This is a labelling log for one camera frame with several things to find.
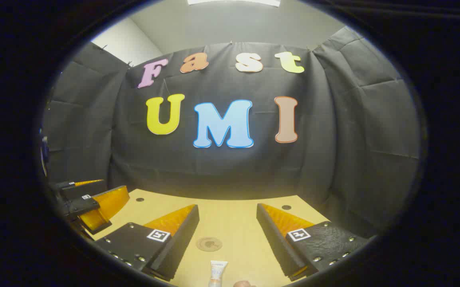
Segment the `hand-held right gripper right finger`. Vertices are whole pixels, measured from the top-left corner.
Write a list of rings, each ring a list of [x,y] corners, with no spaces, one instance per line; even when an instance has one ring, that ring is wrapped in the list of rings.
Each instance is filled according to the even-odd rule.
[[[369,242],[328,220],[315,224],[263,203],[257,204],[257,220],[291,281],[331,269]]]

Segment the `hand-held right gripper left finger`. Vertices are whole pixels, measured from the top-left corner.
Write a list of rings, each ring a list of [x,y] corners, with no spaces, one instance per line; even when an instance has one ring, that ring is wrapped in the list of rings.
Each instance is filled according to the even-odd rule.
[[[138,272],[170,281],[198,223],[198,206],[191,204],[144,225],[126,223],[95,244]]]

